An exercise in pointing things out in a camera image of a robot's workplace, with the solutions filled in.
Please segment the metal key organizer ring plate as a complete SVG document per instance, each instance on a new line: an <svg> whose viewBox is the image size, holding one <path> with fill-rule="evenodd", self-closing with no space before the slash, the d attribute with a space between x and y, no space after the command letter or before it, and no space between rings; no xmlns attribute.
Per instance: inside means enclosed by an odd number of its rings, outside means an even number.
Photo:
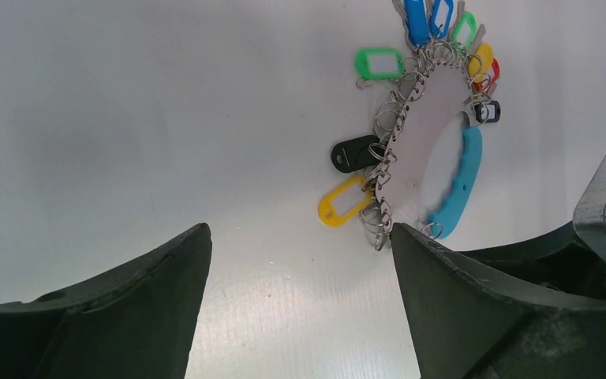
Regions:
<svg viewBox="0 0 606 379"><path fill-rule="evenodd" d="M372 199L360 211L377 251L386 246L396 223L444 239L466 210L483 154L480 126L473 122L462 129L456 171L439 204L427 209L421 200L426 168L448 123L458 116L471 121L474 106L492 99L474 91L466 68L470 54L462 43L449 39L434 39L417 48L413 70L399 80L410 91L405 95L394 91L387 104L386 111L395 120L391 128L379 129L384 154L365 178L363 190Z"/></svg>

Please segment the blue key tag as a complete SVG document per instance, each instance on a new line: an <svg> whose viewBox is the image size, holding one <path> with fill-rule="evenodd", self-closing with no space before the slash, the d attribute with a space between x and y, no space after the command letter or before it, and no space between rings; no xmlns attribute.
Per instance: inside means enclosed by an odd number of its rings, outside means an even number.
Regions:
<svg viewBox="0 0 606 379"><path fill-rule="evenodd" d="M403 6L409 40L414 46L421 47L430 40L428 1L404 0Z"/></svg>

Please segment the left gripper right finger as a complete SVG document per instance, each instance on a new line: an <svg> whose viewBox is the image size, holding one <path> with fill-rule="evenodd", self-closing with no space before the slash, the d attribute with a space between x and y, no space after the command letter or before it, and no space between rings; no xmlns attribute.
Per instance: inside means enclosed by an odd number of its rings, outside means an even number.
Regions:
<svg viewBox="0 0 606 379"><path fill-rule="evenodd" d="M606 298L520 280L412 227L391 233L424 378L606 378Z"/></svg>

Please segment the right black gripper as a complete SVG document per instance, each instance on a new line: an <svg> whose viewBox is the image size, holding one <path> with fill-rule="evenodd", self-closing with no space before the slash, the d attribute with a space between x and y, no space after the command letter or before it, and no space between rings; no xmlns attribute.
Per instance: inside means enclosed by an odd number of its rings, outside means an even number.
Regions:
<svg viewBox="0 0 606 379"><path fill-rule="evenodd" d="M464 254L520 280L606 298L606 155L570 222L535 238Z"/></svg>

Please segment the small black frame key tag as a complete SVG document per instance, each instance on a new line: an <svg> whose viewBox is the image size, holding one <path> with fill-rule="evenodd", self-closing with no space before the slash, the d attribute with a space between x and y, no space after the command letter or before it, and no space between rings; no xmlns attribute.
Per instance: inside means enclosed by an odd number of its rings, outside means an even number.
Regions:
<svg viewBox="0 0 606 379"><path fill-rule="evenodd" d="M496 123L501 118L501 105L497 100L491 100L487 103L476 104L473 108L475 119L478 125Z"/></svg>

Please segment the solid yellow key tag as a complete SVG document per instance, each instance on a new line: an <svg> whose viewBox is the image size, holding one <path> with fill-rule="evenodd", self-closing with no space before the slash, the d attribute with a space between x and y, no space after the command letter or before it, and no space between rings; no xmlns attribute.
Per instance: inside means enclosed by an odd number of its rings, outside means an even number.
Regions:
<svg viewBox="0 0 606 379"><path fill-rule="evenodd" d="M467 73L474 82L479 82L492 67L494 53L489 43L481 43L476 51L469 55Z"/></svg>

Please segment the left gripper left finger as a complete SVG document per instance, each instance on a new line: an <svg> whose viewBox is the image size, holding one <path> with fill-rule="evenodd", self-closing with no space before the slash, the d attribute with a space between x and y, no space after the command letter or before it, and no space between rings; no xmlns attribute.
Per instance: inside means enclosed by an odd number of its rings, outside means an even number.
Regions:
<svg viewBox="0 0 606 379"><path fill-rule="evenodd" d="M0 378L183 378L211 252L200 223L88 280L0 304Z"/></svg>

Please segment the green key tag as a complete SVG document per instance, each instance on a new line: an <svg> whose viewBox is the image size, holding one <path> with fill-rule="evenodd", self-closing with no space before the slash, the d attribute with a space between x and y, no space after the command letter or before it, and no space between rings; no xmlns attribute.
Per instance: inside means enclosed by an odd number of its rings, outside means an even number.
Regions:
<svg viewBox="0 0 606 379"><path fill-rule="evenodd" d="M405 66L403 57L392 47L367 47L354 56L354 67L363 80L387 80L400 77Z"/></svg>

